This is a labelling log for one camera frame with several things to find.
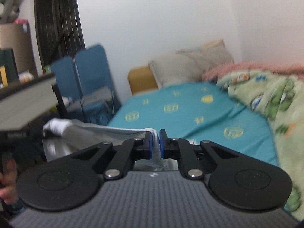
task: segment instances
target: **bed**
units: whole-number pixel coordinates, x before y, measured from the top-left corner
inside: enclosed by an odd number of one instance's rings
[[[247,69],[242,64],[236,66]],[[109,126],[164,128],[171,138],[195,144],[210,140],[279,166],[293,182],[287,209],[302,219],[304,119],[299,114],[304,110],[304,92],[300,92],[304,84],[297,82],[299,76],[289,76],[289,66],[284,68],[284,76],[277,75],[278,67],[263,72],[269,67],[261,69],[257,64],[257,70],[239,73],[232,71],[233,66],[223,40],[203,45],[199,51],[179,50],[152,59],[148,66],[130,70],[133,96]],[[228,70],[232,72],[220,76]],[[203,82],[205,76],[212,78]]]
[[[211,140],[278,166],[266,119],[230,99],[215,84],[199,81],[201,73],[233,61],[221,39],[131,69],[128,81],[133,96],[109,126],[164,128],[171,138]]]
[[[267,121],[215,84],[184,83],[131,97],[109,126],[165,129],[171,138],[210,140],[278,165]]]

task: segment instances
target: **pink item on shelf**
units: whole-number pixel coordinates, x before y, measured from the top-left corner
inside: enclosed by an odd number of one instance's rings
[[[211,81],[222,78],[233,71],[261,69],[273,74],[296,75],[299,80],[304,81],[304,64],[295,63],[291,65],[279,65],[273,63],[228,63],[214,67],[203,74],[203,81]]]
[[[27,24],[28,23],[28,20],[26,20],[26,19],[16,19],[15,21],[14,21],[14,23],[16,23],[16,24]]]

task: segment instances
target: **beige cushion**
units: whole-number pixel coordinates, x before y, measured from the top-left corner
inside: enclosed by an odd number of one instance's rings
[[[200,51],[180,50],[152,59],[149,67],[159,88],[202,80],[202,74],[218,65],[233,62],[223,40]]]

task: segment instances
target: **gray cloth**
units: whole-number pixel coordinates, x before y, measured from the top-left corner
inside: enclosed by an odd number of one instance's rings
[[[150,160],[138,160],[135,166],[144,165],[156,170],[163,170],[164,160],[161,158],[158,136],[154,129],[122,129],[96,124],[83,123],[72,120],[73,125],[68,126],[60,138],[43,141],[45,155],[48,161],[69,155],[103,141],[111,141],[113,145],[121,145],[126,139],[144,138],[145,132],[153,134],[152,158]]]
[[[75,111],[81,109],[84,105],[89,105],[97,102],[110,102],[112,101],[112,92],[108,87],[102,87],[90,95],[84,96],[82,99],[75,101],[69,107],[67,111]]]

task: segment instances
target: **hand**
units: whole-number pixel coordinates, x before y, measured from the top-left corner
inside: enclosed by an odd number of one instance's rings
[[[4,172],[6,172],[4,175],[0,173],[0,182],[5,186],[4,188],[0,188],[0,198],[7,205],[11,205],[18,200],[16,190],[17,165],[15,160],[9,159],[6,162],[6,170]]]

